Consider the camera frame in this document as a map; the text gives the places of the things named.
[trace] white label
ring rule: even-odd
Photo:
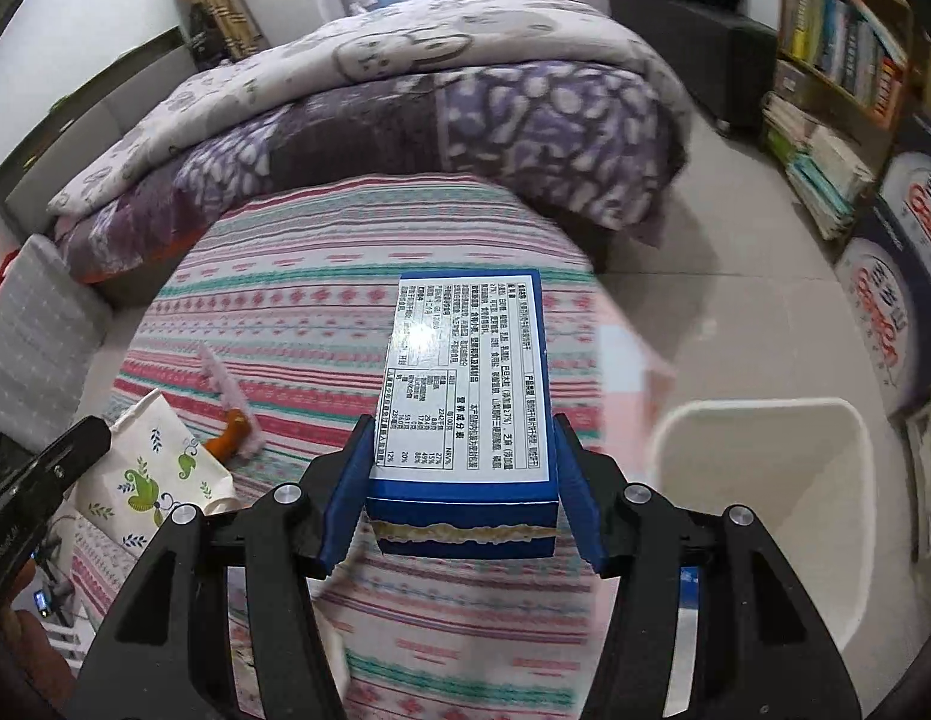
[[[399,282],[373,479],[549,479],[531,276]]]
[[[890,162],[881,194],[931,275],[931,157],[899,154]]]
[[[912,394],[918,353],[905,280],[891,255],[863,238],[848,244],[836,272],[865,335],[887,410],[898,410]]]

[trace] metal screw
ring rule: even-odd
[[[302,488],[299,485],[282,485],[276,488],[272,496],[281,504],[295,503],[302,497]]]
[[[752,525],[752,522],[755,522],[752,509],[747,509],[745,506],[733,506],[728,509],[728,518],[736,525]]]
[[[171,512],[171,521],[176,525],[188,525],[188,523],[195,519],[195,514],[197,513],[198,509],[195,509],[192,504],[179,504]]]
[[[649,503],[651,490],[646,485],[629,485],[625,488],[625,499],[634,504]]]

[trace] nutrition label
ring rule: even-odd
[[[402,279],[373,477],[548,480],[536,317],[528,275]]]

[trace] purple patterned quilt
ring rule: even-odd
[[[535,61],[413,74],[311,95],[198,143],[59,247],[94,283],[186,250],[251,197],[423,172],[478,175],[649,241],[684,161],[672,116],[629,71]]]

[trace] black sofa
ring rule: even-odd
[[[682,0],[609,0],[612,18],[669,63],[719,132],[758,130],[776,70],[776,30]]]

